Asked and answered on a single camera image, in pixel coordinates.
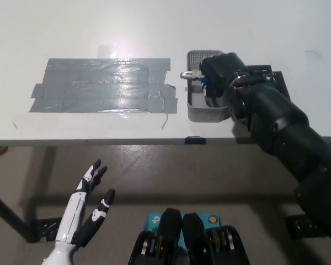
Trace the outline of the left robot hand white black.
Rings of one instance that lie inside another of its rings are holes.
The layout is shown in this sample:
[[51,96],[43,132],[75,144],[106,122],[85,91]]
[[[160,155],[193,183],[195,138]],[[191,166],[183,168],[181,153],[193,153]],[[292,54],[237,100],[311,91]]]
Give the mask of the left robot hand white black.
[[104,222],[115,198],[115,190],[109,189],[98,206],[83,221],[86,202],[108,167],[101,167],[101,160],[95,161],[81,178],[71,194],[63,213],[55,238],[55,246],[43,264],[73,264],[73,255],[86,247]]

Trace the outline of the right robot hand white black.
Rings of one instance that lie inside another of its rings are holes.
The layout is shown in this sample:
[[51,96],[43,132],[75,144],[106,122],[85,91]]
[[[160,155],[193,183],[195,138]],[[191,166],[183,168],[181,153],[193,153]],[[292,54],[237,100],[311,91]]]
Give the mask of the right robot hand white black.
[[236,78],[248,75],[245,64],[234,52],[204,58],[200,71],[202,92],[210,108],[222,107],[223,103],[218,103],[217,98],[223,97]]

